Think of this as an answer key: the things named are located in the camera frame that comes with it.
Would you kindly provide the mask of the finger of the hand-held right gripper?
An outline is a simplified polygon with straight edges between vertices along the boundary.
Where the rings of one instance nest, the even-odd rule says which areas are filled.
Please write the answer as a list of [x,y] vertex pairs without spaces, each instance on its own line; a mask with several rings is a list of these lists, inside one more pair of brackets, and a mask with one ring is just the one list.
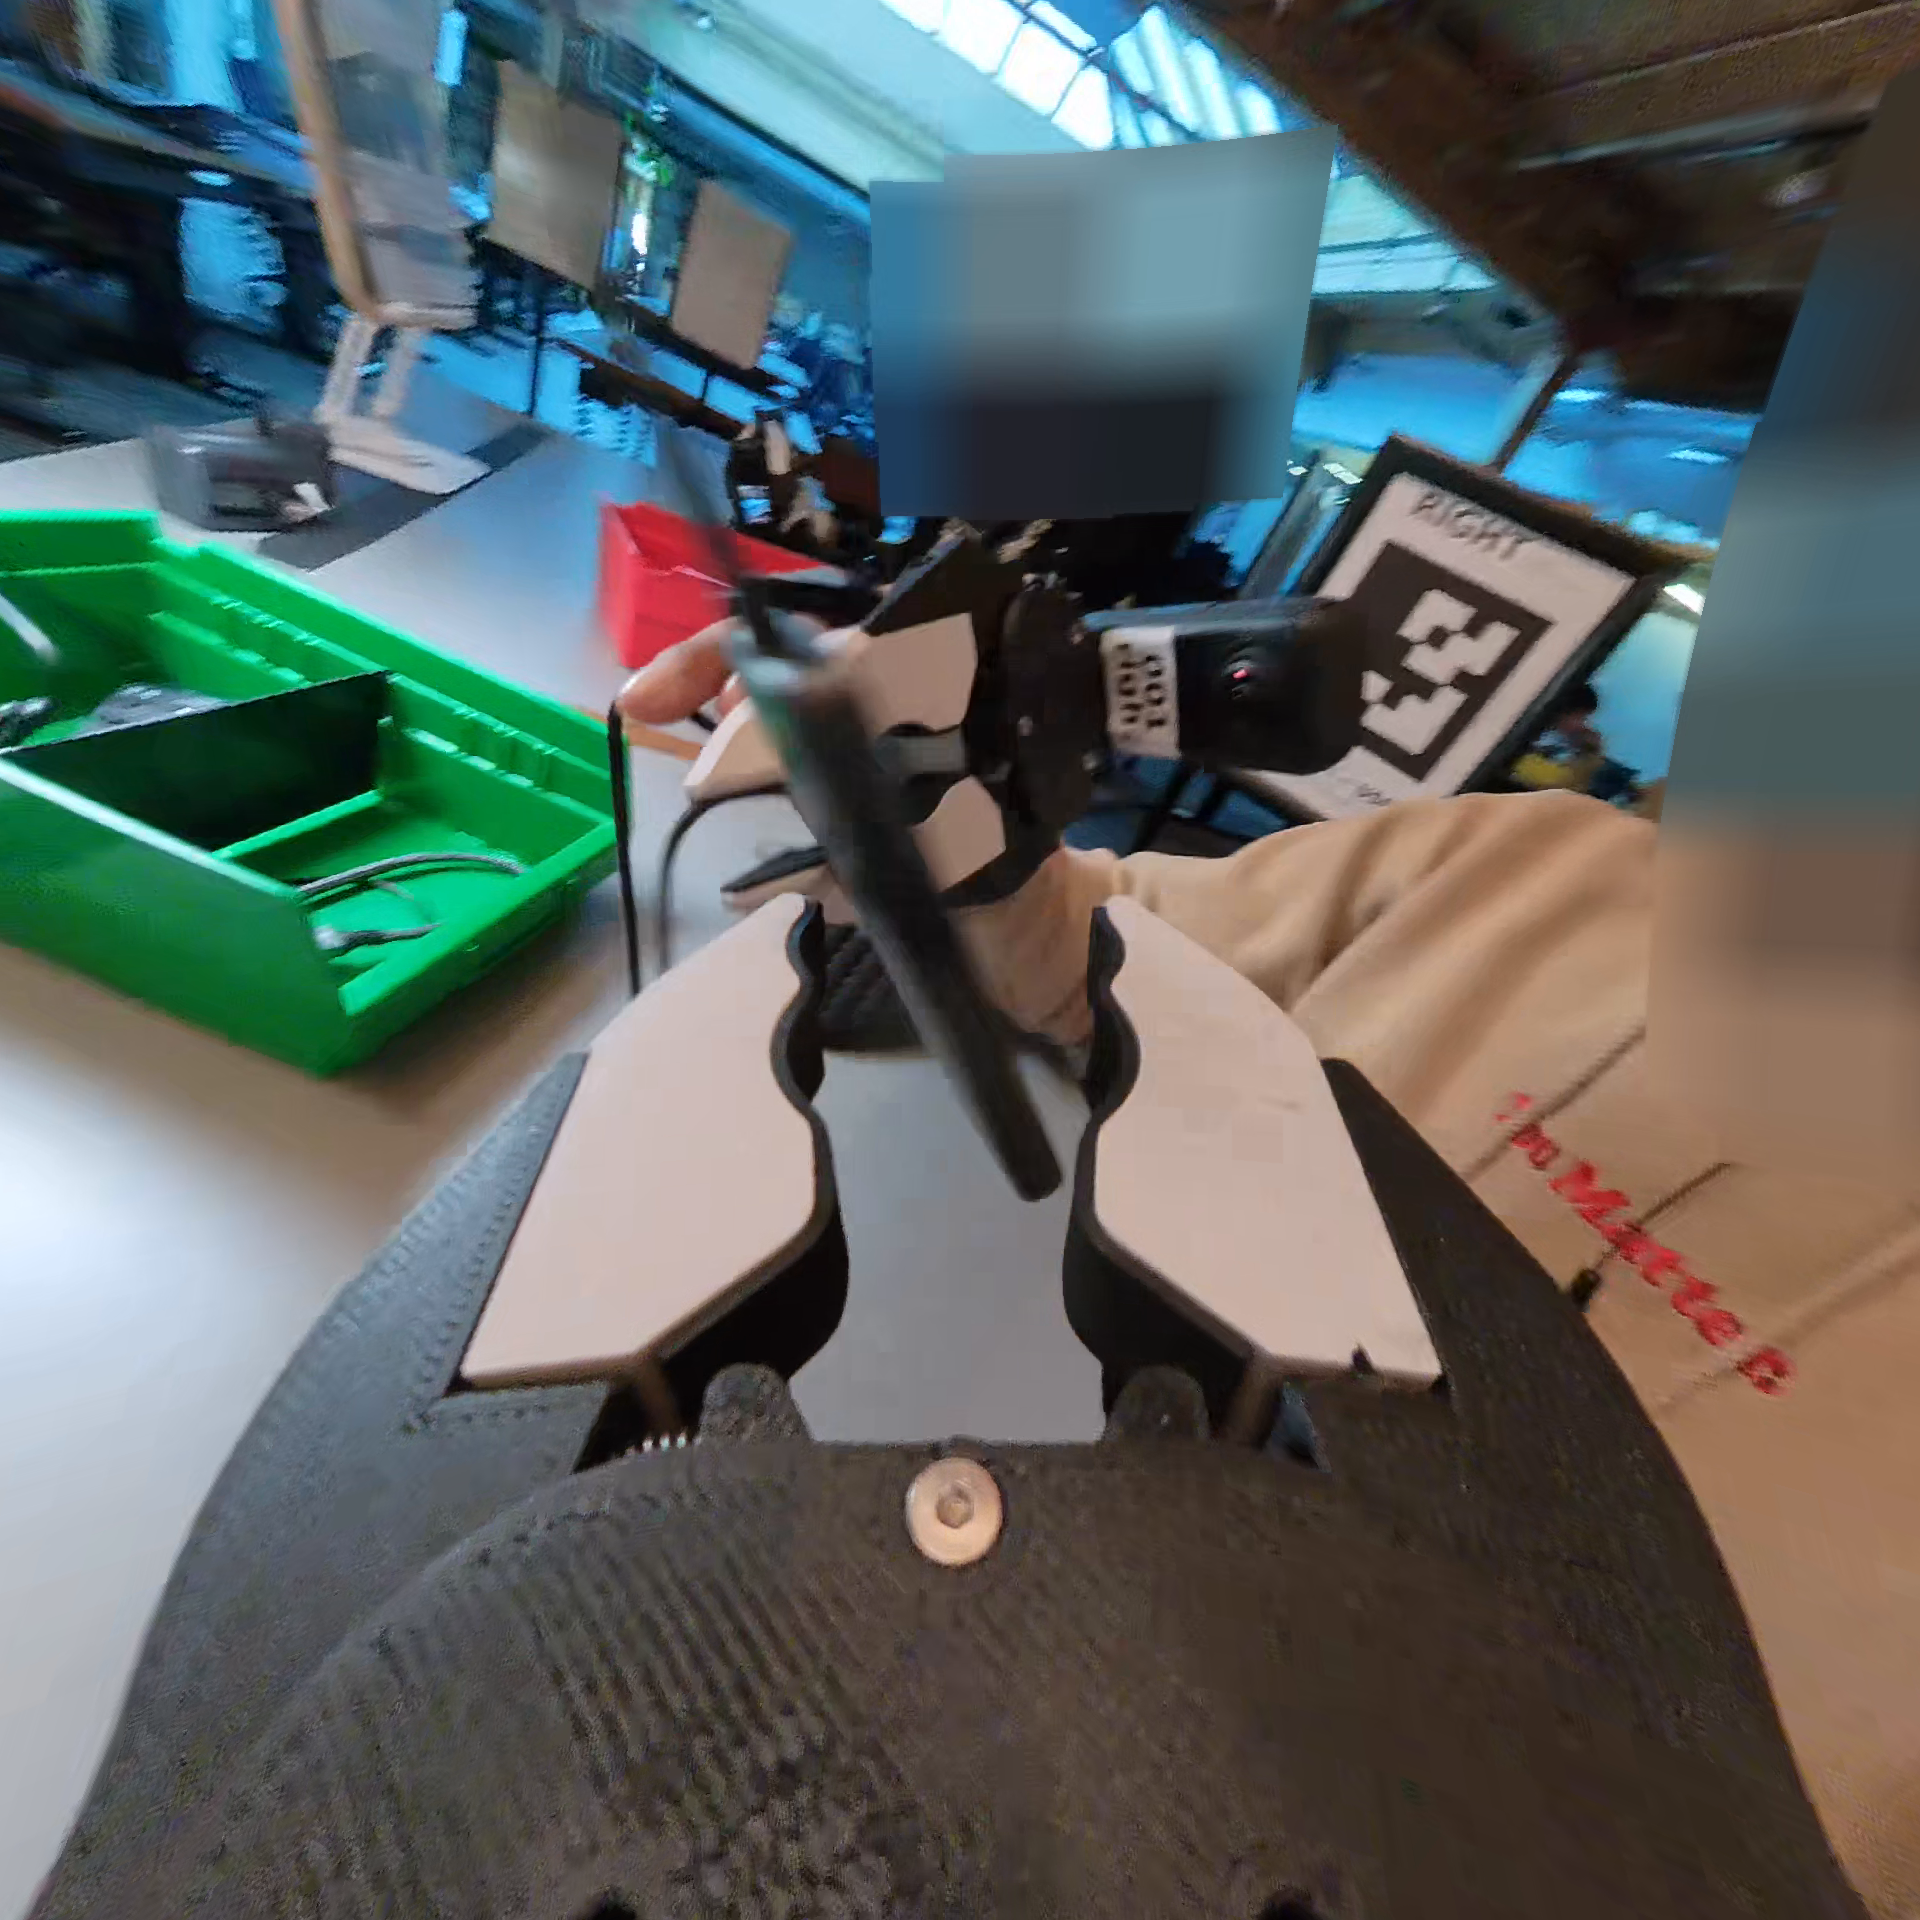
[[954,900],[1007,851],[1007,828],[994,793],[970,774],[950,780],[906,825],[932,894]]
[[970,615],[941,615],[889,633],[838,631],[838,661],[871,737],[957,732],[974,696],[978,648]]

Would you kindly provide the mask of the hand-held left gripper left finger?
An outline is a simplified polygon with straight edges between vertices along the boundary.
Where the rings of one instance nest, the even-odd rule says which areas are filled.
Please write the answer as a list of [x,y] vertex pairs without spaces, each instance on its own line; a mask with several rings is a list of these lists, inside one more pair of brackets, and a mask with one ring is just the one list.
[[660,974],[586,1047],[473,1323],[470,1389],[607,1384],[689,1432],[718,1373],[792,1376],[845,1308],[813,1096],[824,923],[782,895]]

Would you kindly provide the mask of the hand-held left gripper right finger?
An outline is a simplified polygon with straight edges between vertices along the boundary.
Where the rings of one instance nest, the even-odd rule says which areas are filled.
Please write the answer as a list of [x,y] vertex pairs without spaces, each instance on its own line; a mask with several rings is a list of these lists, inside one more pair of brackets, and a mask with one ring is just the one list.
[[1181,1376],[1262,1445],[1285,1384],[1426,1392],[1445,1361],[1328,1069],[1276,1001],[1136,897],[1090,929],[1064,1309],[1111,1409]]

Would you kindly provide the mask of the black USB hub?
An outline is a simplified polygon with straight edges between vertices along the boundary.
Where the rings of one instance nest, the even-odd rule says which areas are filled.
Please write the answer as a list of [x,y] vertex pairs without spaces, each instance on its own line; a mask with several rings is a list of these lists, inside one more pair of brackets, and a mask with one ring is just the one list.
[[1026,1092],[1015,1045],[983,991],[905,816],[901,780],[857,694],[848,643],[806,631],[775,611],[770,588],[743,581],[732,611],[745,636],[732,646],[785,790],[848,894],[902,1008],[1017,1195],[1057,1191],[1060,1163]]

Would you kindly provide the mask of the green plastic bin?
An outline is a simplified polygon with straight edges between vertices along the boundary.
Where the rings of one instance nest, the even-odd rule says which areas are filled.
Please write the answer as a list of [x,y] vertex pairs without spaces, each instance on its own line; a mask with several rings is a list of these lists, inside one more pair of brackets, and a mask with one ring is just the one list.
[[191,848],[2,768],[4,941],[317,1076],[373,1057],[616,864],[606,723],[143,512],[4,512],[4,750],[391,677],[377,785]]

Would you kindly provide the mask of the person's right forearm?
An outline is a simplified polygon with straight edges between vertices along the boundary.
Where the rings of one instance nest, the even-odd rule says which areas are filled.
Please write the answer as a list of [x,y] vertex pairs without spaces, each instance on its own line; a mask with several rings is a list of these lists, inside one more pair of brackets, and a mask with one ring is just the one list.
[[1567,790],[1401,801],[1119,894],[1248,977],[1405,1116],[1548,1096],[1644,1038],[1653,828]]

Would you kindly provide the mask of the person's right hand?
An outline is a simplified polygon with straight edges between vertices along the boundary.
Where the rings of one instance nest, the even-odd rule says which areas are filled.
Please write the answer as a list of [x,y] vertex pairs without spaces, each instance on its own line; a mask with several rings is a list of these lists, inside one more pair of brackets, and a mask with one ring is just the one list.
[[[629,727],[665,729],[718,703],[720,713],[750,700],[733,672],[732,644],[745,636],[733,617],[714,619],[633,672],[614,696]],[[1127,879],[1111,851],[1055,848],[997,900],[948,908],[948,923],[966,948],[976,982],[1015,1033],[1062,1051],[1090,1041],[1090,920],[1122,895]]]

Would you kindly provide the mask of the black white marker board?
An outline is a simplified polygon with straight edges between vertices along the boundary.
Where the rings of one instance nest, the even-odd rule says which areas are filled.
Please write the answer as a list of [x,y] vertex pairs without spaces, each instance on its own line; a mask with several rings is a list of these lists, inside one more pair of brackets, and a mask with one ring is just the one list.
[[1354,744],[1250,774],[1293,822],[1494,784],[1689,565],[1684,549],[1388,437],[1288,581],[1365,628]]

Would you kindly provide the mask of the red plastic bin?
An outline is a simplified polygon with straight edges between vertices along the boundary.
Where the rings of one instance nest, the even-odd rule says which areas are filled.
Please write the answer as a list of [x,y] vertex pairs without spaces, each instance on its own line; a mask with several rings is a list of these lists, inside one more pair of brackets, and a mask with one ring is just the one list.
[[602,501],[597,517],[597,619],[614,659],[642,670],[729,612],[705,529],[653,502]]

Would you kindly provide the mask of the whiteboard on easel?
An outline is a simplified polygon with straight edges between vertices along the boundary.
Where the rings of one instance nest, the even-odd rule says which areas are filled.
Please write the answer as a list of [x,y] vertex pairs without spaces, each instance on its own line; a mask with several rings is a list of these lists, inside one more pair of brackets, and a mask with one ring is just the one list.
[[578,287],[594,287],[616,213],[625,133],[517,63],[497,70],[492,213],[485,238]]
[[756,371],[794,235],[718,181],[702,181],[665,321],[722,367]]

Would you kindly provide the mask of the black bin divider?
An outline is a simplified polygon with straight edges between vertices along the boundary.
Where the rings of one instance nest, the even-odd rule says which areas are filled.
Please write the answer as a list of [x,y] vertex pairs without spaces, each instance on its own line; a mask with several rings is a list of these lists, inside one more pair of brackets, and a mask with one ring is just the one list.
[[4,769],[216,851],[373,793],[391,713],[392,678],[366,672],[34,741]]

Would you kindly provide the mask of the wooden document stand white base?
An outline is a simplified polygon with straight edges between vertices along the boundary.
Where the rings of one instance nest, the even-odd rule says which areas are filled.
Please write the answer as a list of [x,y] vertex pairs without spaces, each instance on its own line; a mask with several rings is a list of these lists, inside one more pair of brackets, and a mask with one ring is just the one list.
[[327,270],[344,307],[316,422],[337,465],[449,495],[487,465],[399,424],[424,340],[465,329],[478,304],[468,224],[446,166],[444,4],[277,3],[271,11]]

